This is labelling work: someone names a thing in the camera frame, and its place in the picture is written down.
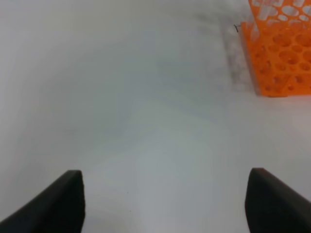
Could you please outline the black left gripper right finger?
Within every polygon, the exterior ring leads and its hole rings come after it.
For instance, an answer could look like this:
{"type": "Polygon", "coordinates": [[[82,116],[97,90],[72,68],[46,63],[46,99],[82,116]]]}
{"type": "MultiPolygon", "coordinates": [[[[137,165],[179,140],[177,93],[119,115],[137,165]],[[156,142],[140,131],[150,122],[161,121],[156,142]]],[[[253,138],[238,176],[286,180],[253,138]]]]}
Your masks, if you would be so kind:
{"type": "Polygon", "coordinates": [[[250,171],[244,207],[251,233],[311,231],[311,202],[263,168],[250,171]]]}

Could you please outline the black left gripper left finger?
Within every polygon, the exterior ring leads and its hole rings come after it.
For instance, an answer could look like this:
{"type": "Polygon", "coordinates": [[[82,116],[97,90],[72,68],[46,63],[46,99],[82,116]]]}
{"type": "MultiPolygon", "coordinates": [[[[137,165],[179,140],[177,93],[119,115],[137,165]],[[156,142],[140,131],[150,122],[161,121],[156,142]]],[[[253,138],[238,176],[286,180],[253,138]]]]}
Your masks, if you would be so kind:
{"type": "Polygon", "coordinates": [[[68,170],[0,222],[2,233],[80,233],[86,217],[83,175],[68,170]]]}

